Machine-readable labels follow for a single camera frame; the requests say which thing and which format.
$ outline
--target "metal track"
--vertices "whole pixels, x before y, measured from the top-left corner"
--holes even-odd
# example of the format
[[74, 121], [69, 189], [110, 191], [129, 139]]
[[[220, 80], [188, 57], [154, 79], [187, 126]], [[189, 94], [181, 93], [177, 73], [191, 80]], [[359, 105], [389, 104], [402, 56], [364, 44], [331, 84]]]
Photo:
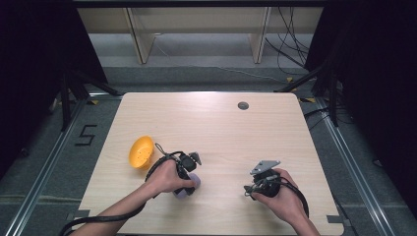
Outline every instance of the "metal track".
[[59, 135], [54, 148], [52, 149], [45, 163], [43, 164], [43, 167], [37, 175], [33, 185], [31, 186], [29, 193], [26, 195], [24, 202], [22, 203], [21, 207], [19, 208], [18, 212], [16, 213], [15, 217], [10, 223], [6, 231], [7, 236], [17, 236], [22, 234], [26, 224], [28, 223], [31, 213], [33, 212], [34, 207], [36, 206], [37, 200], [43, 190], [43, 187], [46, 185], [49, 176], [51, 175], [56, 165], [59, 155], [62, 149], [64, 148], [65, 144], [67, 143], [68, 137], [74, 128], [74, 123], [80, 115], [85, 104], [85, 100], [79, 100], [77, 102], [72, 114], [73, 119], [71, 120], [67, 129], [61, 132], [61, 134]]
[[[320, 109], [326, 107], [325, 102], [322, 98], [316, 98], [317, 105]], [[367, 207], [372, 219], [374, 220], [375, 225], [377, 226], [378, 231], [381, 235], [395, 235], [391, 225], [388, 222], [387, 215], [372, 192], [371, 188], [368, 185], [367, 180], [362, 174], [361, 169], [356, 163], [355, 158], [350, 152], [349, 147], [346, 144], [343, 136], [341, 135], [339, 129], [334, 127], [328, 118], [327, 115], [323, 114], [325, 119], [326, 126], [331, 134], [331, 137], [334, 140], [340, 154], [343, 158], [344, 163], [346, 164], [347, 169], [349, 170], [350, 175], [352, 176], [353, 182], [358, 189], [359, 194], [364, 201], [365, 206]]]

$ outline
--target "white desk leg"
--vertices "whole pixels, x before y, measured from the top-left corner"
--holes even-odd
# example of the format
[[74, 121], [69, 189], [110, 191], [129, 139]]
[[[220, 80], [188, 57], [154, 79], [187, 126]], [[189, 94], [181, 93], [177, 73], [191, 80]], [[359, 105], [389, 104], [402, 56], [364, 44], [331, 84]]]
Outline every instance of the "white desk leg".
[[262, 53], [264, 51], [265, 37], [267, 35], [267, 28], [270, 16], [271, 7], [265, 7], [259, 32], [249, 34], [249, 42], [252, 48], [252, 55], [254, 62], [261, 63]]
[[144, 26], [136, 19], [138, 16], [134, 8], [126, 8], [126, 20], [130, 25], [131, 35], [134, 41], [139, 64], [145, 64], [148, 61], [150, 49], [152, 48], [155, 38], [153, 33], [143, 33]]

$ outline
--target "yellow-orange oval object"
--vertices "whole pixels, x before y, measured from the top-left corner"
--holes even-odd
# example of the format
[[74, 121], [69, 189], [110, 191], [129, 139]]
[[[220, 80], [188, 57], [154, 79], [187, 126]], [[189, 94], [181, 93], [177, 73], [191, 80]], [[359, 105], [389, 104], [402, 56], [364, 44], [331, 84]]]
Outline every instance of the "yellow-orange oval object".
[[129, 163], [135, 168], [146, 169], [152, 154], [153, 140], [149, 136], [142, 136], [131, 147]]

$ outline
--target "table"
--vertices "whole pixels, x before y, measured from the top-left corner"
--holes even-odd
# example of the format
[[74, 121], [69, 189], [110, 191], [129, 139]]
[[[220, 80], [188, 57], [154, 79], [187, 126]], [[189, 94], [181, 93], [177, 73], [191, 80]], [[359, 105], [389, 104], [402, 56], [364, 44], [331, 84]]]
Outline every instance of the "table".
[[[242, 110], [239, 102], [247, 102]], [[79, 210], [97, 215], [131, 193], [147, 174], [128, 162], [134, 141], [144, 135], [165, 151], [197, 151], [202, 180], [194, 195], [178, 200], [161, 194], [131, 218], [120, 233], [191, 235], [293, 235], [258, 202], [244, 196], [249, 171], [260, 160], [280, 160], [299, 185], [310, 218], [322, 235], [340, 235], [338, 215], [298, 100], [292, 93], [126, 93], [103, 145]], [[162, 157], [155, 149], [152, 163]]]

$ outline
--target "floor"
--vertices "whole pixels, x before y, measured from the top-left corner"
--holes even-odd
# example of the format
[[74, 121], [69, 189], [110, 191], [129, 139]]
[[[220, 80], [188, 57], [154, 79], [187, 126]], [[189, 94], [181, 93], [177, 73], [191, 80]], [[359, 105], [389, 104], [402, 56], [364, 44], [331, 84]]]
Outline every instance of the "floor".
[[[287, 58], [277, 57], [268, 44], [262, 63], [255, 64], [245, 34], [160, 34], [145, 65], [138, 64], [127, 34], [91, 34], [90, 38], [109, 84], [122, 91], [272, 92], [306, 73]], [[297, 38], [308, 46], [312, 37]], [[276, 34], [268, 39], [279, 47]], [[303, 63], [297, 51], [287, 46], [282, 50]], [[293, 91], [305, 114], [326, 106], [325, 97], [310, 102], [313, 84], [311, 80]], [[56, 105], [32, 137], [30, 155], [18, 158], [1, 180], [0, 233], [7, 235], [13, 225], [16, 235], [57, 235], [77, 211], [120, 103], [120, 97], [100, 95], [96, 88], [89, 91], [96, 96], [87, 104], [73, 105], [75, 122], [67, 132], [60, 132], [62, 114]], [[344, 219], [343, 235], [417, 235], [416, 219], [384, 168], [372, 161], [375, 157], [354, 119], [339, 105], [338, 128], [326, 112], [316, 112], [306, 122]], [[86, 125], [95, 125], [87, 130], [93, 133], [93, 142], [77, 146], [86, 141], [80, 137]]]

